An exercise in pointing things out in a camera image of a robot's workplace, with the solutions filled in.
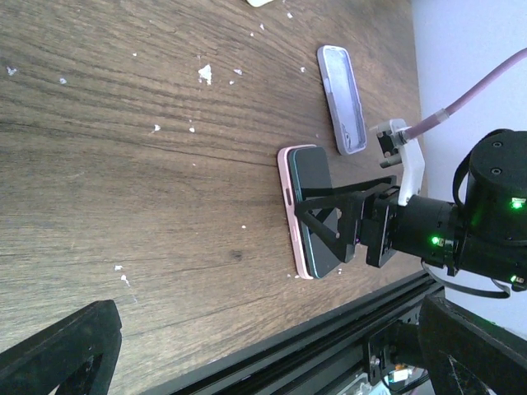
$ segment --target screw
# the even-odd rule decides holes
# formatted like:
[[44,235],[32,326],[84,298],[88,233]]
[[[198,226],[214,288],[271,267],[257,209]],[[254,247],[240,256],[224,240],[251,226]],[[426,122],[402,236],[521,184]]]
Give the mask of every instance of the screw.
[[375,355],[373,355],[370,359],[370,365],[372,366],[379,366],[380,365],[380,359],[377,358]]

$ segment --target pink cable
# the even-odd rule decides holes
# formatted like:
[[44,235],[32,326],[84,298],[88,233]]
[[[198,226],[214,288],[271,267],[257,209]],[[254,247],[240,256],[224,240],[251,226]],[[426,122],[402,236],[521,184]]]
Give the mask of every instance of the pink cable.
[[478,93],[483,91],[491,82],[496,80],[501,74],[506,72],[509,68],[517,64],[520,60],[527,58],[527,48],[518,51],[505,62],[500,64],[494,70],[489,72],[480,82],[470,88],[464,95],[459,97],[454,103],[446,107],[446,109],[441,109],[435,114],[430,115],[428,118],[423,119],[417,125],[407,129],[404,132],[404,136],[407,140],[411,140],[417,136],[421,136],[423,133],[428,132],[430,129],[436,127],[441,122],[445,121],[458,109],[466,105],[471,99],[474,98]]

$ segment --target smartphone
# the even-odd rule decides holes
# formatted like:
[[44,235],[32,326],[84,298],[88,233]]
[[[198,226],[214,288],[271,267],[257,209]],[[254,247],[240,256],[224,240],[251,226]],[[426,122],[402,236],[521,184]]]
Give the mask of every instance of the smartphone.
[[[287,153],[289,164],[293,206],[305,200],[303,189],[332,188],[329,174],[328,157],[320,146],[295,147]],[[335,269],[341,262],[333,255],[324,242],[310,229],[296,220],[300,226],[301,242],[308,273],[313,278],[322,278]],[[332,210],[324,221],[331,230],[337,231],[338,215]]]
[[294,150],[302,148],[313,148],[313,145],[304,146],[289,146],[282,148],[278,152],[278,172],[280,173],[280,183],[282,184],[282,195],[284,205],[286,206],[287,223],[289,225],[289,234],[291,236],[291,245],[293,247],[293,255],[295,258],[296,272],[305,280],[313,280],[313,277],[307,270],[307,262],[305,261],[304,246],[302,244],[302,236],[300,232],[300,224],[295,216],[295,200],[293,199],[293,186],[291,182],[291,173],[289,171],[289,163],[287,157],[289,153]]

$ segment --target black metal rail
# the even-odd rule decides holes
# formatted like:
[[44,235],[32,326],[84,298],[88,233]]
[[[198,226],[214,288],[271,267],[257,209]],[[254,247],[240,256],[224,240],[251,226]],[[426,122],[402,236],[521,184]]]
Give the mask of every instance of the black metal rail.
[[438,292],[439,284],[417,273],[143,395],[338,393],[369,371],[368,335]]

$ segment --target black cable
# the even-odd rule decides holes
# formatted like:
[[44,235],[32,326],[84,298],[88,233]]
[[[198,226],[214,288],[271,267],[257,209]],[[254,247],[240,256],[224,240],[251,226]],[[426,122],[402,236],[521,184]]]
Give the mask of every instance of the black cable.
[[452,182],[452,195],[454,196],[454,203],[458,207],[460,214],[463,214],[464,204],[459,198],[459,190],[461,189],[461,184],[463,183],[464,178],[469,173],[471,153],[472,151],[468,153],[468,155],[461,161],[458,168],[455,170],[454,181]]
[[419,387],[420,385],[423,385],[426,381],[430,379],[430,375],[428,373],[422,374],[421,377],[417,380],[412,381],[410,384],[405,385],[404,387],[400,389],[392,389],[389,387],[388,383],[386,383],[385,378],[382,378],[382,383],[385,385],[385,387],[395,395],[400,395],[403,393],[407,393],[409,391],[412,391],[413,389]]
[[480,296],[482,298],[489,298],[489,299],[508,299],[511,297],[511,288],[509,288],[506,285],[500,284],[493,278],[491,278],[492,282],[501,291],[477,290],[475,288],[469,288],[467,286],[460,286],[458,284],[454,284],[453,282],[441,280],[438,276],[436,276],[434,273],[431,272],[428,265],[426,265],[424,262],[421,262],[421,266],[422,266],[422,269],[427,273],[428,276],[433,278],[435,281],[439,282],[442,286],[446,288],[450,288],[451,290],[458,290],[459,292],[463,292],[465,294],[469,294],[473,296]]

